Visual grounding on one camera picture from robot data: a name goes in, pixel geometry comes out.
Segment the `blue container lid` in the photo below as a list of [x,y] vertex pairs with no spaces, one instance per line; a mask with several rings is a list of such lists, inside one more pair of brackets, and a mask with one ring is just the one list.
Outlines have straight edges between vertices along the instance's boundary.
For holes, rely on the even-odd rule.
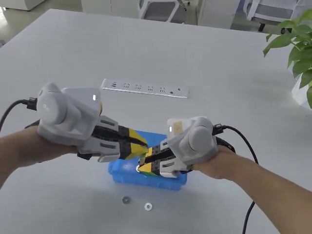
[[[158,145],[166,138],[166,135],[137,131],[144,137],[149,147]],[[165,178],[162,176],[144,175],[138,173],[136,167],[139,157],[131,160],[117,160],[109,163],[108,172],[113,176],[113,180],[118,183],[128,183],[143,185],[155,188],[163,188],[178,191],[186,184],[187,174],[178,174],[177,178]]]

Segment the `human hand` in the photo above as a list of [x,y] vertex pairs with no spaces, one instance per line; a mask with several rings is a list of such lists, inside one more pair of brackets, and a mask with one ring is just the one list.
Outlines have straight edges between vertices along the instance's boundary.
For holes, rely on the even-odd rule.
[[218,154],[207,162],[193,165],[193,169],[214,179],[229,179],[233,173],[236,162],[241,158],[229,148],[218,145]]

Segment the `power outlet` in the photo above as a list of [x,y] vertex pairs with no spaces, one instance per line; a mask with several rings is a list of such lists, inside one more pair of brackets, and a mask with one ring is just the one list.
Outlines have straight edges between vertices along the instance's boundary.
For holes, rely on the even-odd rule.
[[105,79],[102,89],[129,93],[150,94],[173,98],[188,98],[189,90],[180,86],[164,86],[145,83],[130,83],[128,81]]

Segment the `white table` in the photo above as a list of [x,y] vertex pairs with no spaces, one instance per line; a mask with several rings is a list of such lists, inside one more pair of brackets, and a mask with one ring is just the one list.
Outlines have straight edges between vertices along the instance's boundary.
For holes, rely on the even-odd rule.
[[[35,96],[50,81],[183,85],[189,99],[103,91],[104,114],[158,133],[170,117],[208,116],[241,130],[263,166],[311,190],[312,115],[291,98],[289,49],[264,59],[265,45],[258,33],[49,10],[0,49],[0,109]],[[17,107],[1,135],[36,119]],[[239,136],[222,138],[251,156]],[[125,195],[131,204],[122,204]],[[234,234],[241,233],[250,202],[235,184],[198,172],[180,192],[115,184],[107,164],[67,155],[8,179],[0,191],[0,227],[4,234]],[[277,233],[257,206],[247,232]]]

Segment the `white chair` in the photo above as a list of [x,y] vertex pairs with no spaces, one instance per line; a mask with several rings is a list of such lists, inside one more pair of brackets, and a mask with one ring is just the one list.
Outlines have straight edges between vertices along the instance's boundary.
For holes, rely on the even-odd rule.
[[183,23],[186,8],[181,0],[138,0],[139,19]]
[[244,12],[247,20],[260,22],[259,32],[265,24],[278,24],[293,17],[295,9],[301,0],[246,0]]

